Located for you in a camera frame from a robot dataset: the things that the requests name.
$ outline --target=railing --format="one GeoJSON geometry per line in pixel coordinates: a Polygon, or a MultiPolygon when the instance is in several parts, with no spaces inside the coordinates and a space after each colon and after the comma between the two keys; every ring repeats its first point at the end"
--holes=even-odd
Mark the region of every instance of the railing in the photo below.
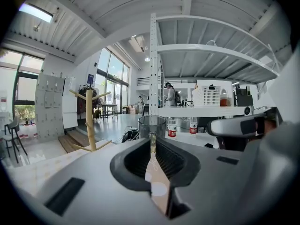
{"type": "MultiPolygon", "coordinates": [[[[150,82],[149,77],[137,78],[137,85],[138,86],[149,85],[149,82],[150,82]]],[[[180,79],[164,80],[164,84],[166,82],[169,82],[170,84],[174,84],[174,83],[197,83],[197,80],[180,80],[180,79]]]]}

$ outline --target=gray chair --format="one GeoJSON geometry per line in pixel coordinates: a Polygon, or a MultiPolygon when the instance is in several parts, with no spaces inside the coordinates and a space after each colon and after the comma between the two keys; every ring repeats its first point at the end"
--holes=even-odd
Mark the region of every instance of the gray chair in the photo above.
{"type": "Polygon", "coordinates": [[[17,145],[15,143],[15,139],[17,139],[19,141],[21,147],[23,148],[25,154],[27,155],[27,152],[25,151],[25,149],[24,149],[24,147],[23,147],[23,145],[21,143],[19,135],[17,134],[17,132],[19,130],[20,130],[20,127],[19,127],[19,116],[15,116],[14,120],[11,123],[6,124],[4,126],[4,133],[5,133],[5,135],[2,136],[2,138],[6,142],[6,148],[7,148],[7,152],[8,152],[9,157],[10,157],[10,154],[9,154],[9,149],[8,149],[8,142],[12,143],[17,163],[19,163],[19,161],[18,161],[17,153],[15,152],[15,149],[17,148],[18,151],[19,151],[19,149],[18,149],[18,147],[17,147],[17,145]]]}

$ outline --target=stairs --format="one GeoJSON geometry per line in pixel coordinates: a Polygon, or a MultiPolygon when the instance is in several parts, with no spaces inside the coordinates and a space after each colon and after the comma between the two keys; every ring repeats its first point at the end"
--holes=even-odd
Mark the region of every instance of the stairs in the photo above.
{"type": "Polygon", "coordinates": [[[58,137],[58,140],[67,153],[78,150],[73,148],[72,144],[76,144],[81,147],[87,147],[90,145],[88,137],[77,130],[68,131],[67,135],[58,137]]]}

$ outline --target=wooden stand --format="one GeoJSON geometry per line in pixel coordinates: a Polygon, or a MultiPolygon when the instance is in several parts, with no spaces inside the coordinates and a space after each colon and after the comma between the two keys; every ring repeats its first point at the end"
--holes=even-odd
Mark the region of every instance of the wooden stand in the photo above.
{"type": "Polygon", "coordinates": [[[79,94],[78,92],[75,92],[73,90],[69,90],[69,91],[74,93],[76,97],[80,97],[80,98],[85,100],[85,113],[86,113],[86,123],[85,123],[85,125],[86,125],[87,130],[88,130],[90,150],[87,149],[87,148],[80,147],[80,146],[75,145],[75,144],[73,144],[73,147],[77,148],[77,149],[83,149],[83,150],[86,150],[86,151],[94,152],[94,151],[97,151],[98,149],[106,146],[107,144],[111,143],[112,141],[109,140],[108,142],[103,144],[101,147],[96,148],[94,128],[93,128],[93,112],[92,112],[92,110],[93,110],[92,109],[92,101],[97,99],[97,98],[103,97],[107,94],[110,94],[111,92],[106,92],[106,93],[103,93],[103,94],[100,94],[100,95],[97,95],[97,96],[93,97],[93,90],[88,89],[88,90],[86,90],[86,97],[84,97],[81,94],[79,94]]]}

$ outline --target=white plastic basket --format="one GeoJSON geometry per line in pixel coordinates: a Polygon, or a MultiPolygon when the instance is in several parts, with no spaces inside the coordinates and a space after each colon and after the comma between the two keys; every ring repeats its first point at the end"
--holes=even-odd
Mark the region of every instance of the white plastic basket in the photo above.
{"type": "Polygon", "coordinates": [[[218,86],[201,86],[193,90],[194,106],[220,106],[220,91],[218,86]]]}

